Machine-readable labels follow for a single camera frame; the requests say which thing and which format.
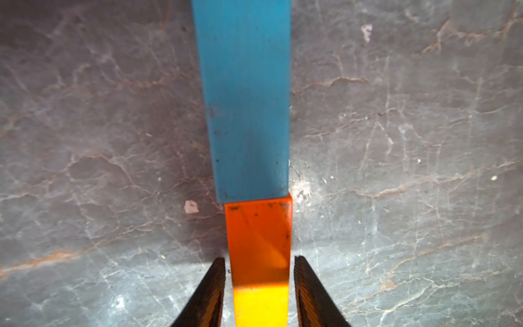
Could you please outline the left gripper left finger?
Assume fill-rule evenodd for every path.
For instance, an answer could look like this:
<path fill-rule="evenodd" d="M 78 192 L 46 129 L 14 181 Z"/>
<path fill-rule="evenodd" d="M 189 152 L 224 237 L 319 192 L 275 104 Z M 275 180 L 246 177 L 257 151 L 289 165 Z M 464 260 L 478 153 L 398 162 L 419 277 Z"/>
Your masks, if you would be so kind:
<path fill-rule="evenodd" d="M 225 259 L 217 258 L 171 327 L 220 327 L 225 283 Z"/>

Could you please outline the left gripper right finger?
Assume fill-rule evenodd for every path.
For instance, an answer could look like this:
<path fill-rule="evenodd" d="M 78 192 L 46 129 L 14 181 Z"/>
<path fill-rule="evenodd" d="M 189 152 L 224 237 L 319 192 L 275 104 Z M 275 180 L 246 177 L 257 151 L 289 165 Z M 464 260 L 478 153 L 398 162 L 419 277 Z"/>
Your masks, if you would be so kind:
<path fill-rule="evenodd" d="M 296 256 L 294 283 L 299 327 L 351 327 L 304 256 Z"/>

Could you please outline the orange block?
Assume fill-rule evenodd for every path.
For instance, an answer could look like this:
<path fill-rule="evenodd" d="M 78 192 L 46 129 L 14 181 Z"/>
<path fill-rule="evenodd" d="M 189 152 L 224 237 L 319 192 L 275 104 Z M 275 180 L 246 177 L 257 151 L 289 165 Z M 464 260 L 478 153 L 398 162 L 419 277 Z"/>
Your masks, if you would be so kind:
<path fill-rule="evenodd" d="M 291 196 L 225 205 L 237 326 L 287 326 Z"/>

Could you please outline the teal block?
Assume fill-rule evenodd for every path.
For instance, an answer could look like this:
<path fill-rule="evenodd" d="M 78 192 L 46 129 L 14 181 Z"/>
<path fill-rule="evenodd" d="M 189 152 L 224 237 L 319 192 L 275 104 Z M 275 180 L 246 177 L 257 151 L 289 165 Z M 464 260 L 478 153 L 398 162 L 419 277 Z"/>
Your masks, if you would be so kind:
<path fill-rule="evenodd" d="M 217 199 L 289 192 L 289 1 L 192 2 Z"/>

